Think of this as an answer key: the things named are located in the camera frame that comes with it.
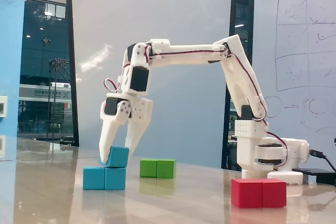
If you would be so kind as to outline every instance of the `whiteboard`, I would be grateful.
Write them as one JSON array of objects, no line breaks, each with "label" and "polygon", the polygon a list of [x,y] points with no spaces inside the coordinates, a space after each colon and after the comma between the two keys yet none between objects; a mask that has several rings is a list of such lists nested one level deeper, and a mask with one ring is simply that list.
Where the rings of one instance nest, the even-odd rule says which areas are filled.
[{"label": "whiteboard", "polygon": [[[79,142],[98,150],[105,78],[117,80],[124,51],[151,38],[212,44],[229,34],[231,0],[72,0]],[[220,64],[151,72],[151,124],[134,155],[220,167],[226,82]],[[127,127],[114,145],[123,145]]]},{"label": "whiteboard", "polygon": [[[253,68],[270,131],[336,164],[336,0],[255,0]],[[303,167],[331,169],[310,157]]]}]

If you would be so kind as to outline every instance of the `glossy table surface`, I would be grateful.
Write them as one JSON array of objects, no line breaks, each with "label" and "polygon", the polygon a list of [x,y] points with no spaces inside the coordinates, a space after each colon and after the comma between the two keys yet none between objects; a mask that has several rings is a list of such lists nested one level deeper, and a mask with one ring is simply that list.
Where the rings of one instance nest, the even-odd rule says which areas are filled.
[{"label": "glossy table surface", "polygon": [[97,157],[75,147],[18,139],[16,155],[0,153],[0,223],[336,222],[333,186],[291,186],[281,209],[237,209],[230,203],[230,180],[239,172],[177,163],[176,179],[140,178],[136,157],[128,166],[125,191],[83,191],[83,167],[99,165]]}]

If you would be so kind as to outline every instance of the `arrow drawing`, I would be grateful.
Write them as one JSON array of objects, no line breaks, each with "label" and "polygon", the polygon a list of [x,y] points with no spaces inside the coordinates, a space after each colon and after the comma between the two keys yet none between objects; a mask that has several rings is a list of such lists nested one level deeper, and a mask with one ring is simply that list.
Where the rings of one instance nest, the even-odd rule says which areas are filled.
[{"label": "arrow drawing", "polygon": [[285,109],[298,109],[298,108],[299,106],[296,106],[296,105],[285,107]]}]

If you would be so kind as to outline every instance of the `blue block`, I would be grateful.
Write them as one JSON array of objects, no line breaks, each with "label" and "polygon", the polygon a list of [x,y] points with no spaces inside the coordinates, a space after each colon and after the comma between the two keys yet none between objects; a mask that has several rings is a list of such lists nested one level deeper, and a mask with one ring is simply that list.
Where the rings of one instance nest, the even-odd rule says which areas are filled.
[{"label": "blue block", "polygon": [[105,190],[125,190],[126,168],[105,167]]},{"label": "blue block", "polygon": [[105,168],[84,167],[83,169],[83,190],[104,190],[105,189]]},{"label": "blue block", "polygon": [[126,147],[112,146],[110,149],[109,159],[106,164],[104,164],[100,159],[99,162],[105,167],[125,168],[127,167],[128,152],[129,149]]}]

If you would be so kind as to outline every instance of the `red block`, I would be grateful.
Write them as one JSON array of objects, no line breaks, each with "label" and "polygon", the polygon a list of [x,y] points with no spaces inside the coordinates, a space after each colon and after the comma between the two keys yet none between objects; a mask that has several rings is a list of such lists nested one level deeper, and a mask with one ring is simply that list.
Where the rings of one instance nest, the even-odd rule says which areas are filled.
[{"label": "red block", "polygon": [[265,178],[262,182],[263,207],[279,208],[287,205],[286,182],[276,178]]},{"label": "red block", "polygon": [[232,179],[231,204],[239,208],[262,208],[262,179]]}]

